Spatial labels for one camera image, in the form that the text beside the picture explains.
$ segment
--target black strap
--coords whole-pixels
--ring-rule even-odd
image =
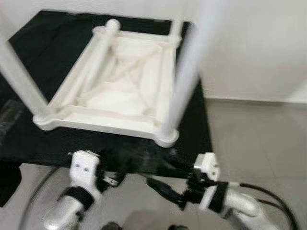
[[[216,188],[215,194],[212,197],[209,209],[216,213],[221,213],[225,195],[228,189],[228,184],[219,184]]]
[[[71,196],[80,201],[83,204],[85,211],[94,203],[93,196],[82,187],[68,188],[63,196]]]

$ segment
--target cylindrical leg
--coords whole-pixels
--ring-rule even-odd
[[[189,30],[178,64],[177,81],[168,116],[155,136],[157,144],[162,147],[172,146],[178,138],[176,129],[199,81],[199,66],[213,45],[214,34],[219,29],[227,1],[214,0],[202,3],[200,21]]]
[[[52,111],[42,92],[30,77],[8,41],[0,35],[0,71],[20,99],[35,115],[36,120],[45,122],[52,118]]]
[[[175,19],[172,21],[169,37],[173,39],[174,42],[177,41],[178,38],[181,36],[182,25],[184,21],[184,11],[186,6],[186,0],[180,0],[179,2],[179,9]]]
[[[99,69],[104,62],[107,51],[110,48],[112,39],[114,35],[118,32],[120,28],[120,23],[116,19],[111,19],[106,23],[106,31],[104,39],[100,39],[99,44],[97,45],[97,50],[94,51],[94,60],[90,66],[90,70],[87,73],[87,77],[84,82],[84,87],[82,92],[87,92],[90,90],[97,78]]]

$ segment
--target black cable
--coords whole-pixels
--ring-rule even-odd
[[[273,203],[271,201],[267,201],[267,200],[261,200],[261,199],[257,199],[260,203],[266,204],[266,205],[270,205],[273,206],[279,210],[281,210],[286,216],[288,216],[288,213],[285,211],[285,209],[283,207],[281,207],[280,205]]]
[[[38,195],[38,193],[40,192],[40,190],[42,189],[42,187],[45,185],[45,183],[49,180],[49,178],[58,170],[58,167],[52,168],[50,170],[50,172],[43,178],[43,180],[39,183],[39,185],[36,187],[35,191],[32,193],[25,209],[24,212],[22,214],[22,218],[21,221],[19,223],[19,227],[18,230],[24,230],[27,224],[27,221],[29,219],[29,215],[31,214],[31,210],[32,210],[32,205],[34,203],[34,200],[36,198],[36,196]]]
[[[288,214],[287,216],[289,217],[289,220],[290,220],[290,223],[291,223],[291,226],[292,226],[292,230],[299,230],[297,221],[296,221],[296,219],[294,217],[294,214],[292,213],[291,209],[276,194],[272,193],[271,191],[269,191],[269,190],[267,190],[265,188],[262,188],[262,187],[259,187],[259,186],[253,185],[253,184],[240,183],[240,187],[258,190],[258,191],[260,191],[262,193],[265,193],[265,194],[271,196],[275,200],[277,200],[281,204],[281,206],[283,207],[284,211]]]

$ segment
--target black surface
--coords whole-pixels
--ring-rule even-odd
[[[92,29],[116,18],[121,29],[167,35],[170,21],[154,21],[117,17],[112,15],[69,14],[41,11],[10,42],[48,100],[61,85],[80,53],[92,36]],[[188,27],[184,24],[183,35]],[[17,95],[0,77],[0,102],[16,99]],[[200,83],[189,103],[179,131],[180,138],[171,150],[182,162],[192,164],[201,152],[212,151],[210,134]],[[70,128],[43,131],[32,122],[32,115],[25,110],[8,132],[0,148],[0,161],[69,166],[68,152],[80,149],[100,152],[110,149],[106,167],[116,170],[127,155],[128,149],[138,151],[142,159],[138,172],[164,176],[186,176],[185,170],[175,170],[162,161],[169,149],[156,146],[151,140],[121,135],[99,133]]]
[[[22,176],[20,164],[0,162],[0,207],[3,207],[15,193]]]

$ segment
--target gray floor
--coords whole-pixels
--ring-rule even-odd
[[[302,229],[307,229],[307,110],[301,105],[208,102],[214,150],[222,167],[222,180],[264,186],[284,198],[293,208]],[[0,209],[0,229],[16,230],[23,208],[49,167],[22,165],[23,181],[5,208]],[[34,203],[28,230],[42,230],[44,213],[69,184],[69,171],[61,169],[43,188]],[[178,191],[184,180],[163,178]],[[258,193],[245,190],[257,197]],[[285,217],[265,207],[281,230],[288,229]],[[184,224],[191,230],[232,229],[212,213],[201,213],[196,205],[185,212],[148,188],[144,179],[130,175],[118,189],[110,189],[85,218],[82,230],[100,230],[108,221],[127,230],[165,230]]]

